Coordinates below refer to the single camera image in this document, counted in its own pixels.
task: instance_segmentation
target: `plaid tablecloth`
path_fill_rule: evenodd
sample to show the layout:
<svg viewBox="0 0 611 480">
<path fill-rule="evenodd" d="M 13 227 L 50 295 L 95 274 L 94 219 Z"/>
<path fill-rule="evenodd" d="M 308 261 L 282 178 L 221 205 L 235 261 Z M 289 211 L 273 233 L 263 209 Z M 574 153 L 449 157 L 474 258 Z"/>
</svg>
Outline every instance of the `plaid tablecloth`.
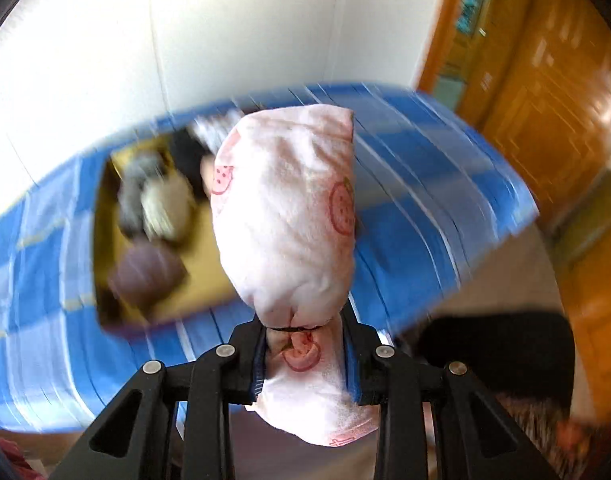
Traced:
<svg viewBox="0 0 611 480">
<path fill-rule="evenodd" d="M 100 329 L 93 209 L 112 150 L 234 105 L 317 102 L 356 113 L 362 231 L 351 297 L 362 322 L 403 329 L 537 214 L 525 184 L 479 134 L 431 98 L 402 88 L 259 92 L 130 128 L 57 168 L 0 217 L 0 428 L 83 428 L 147 360 L 194 360 L 252 317 L 234 302 L 130 340 Z"/>
</svg>

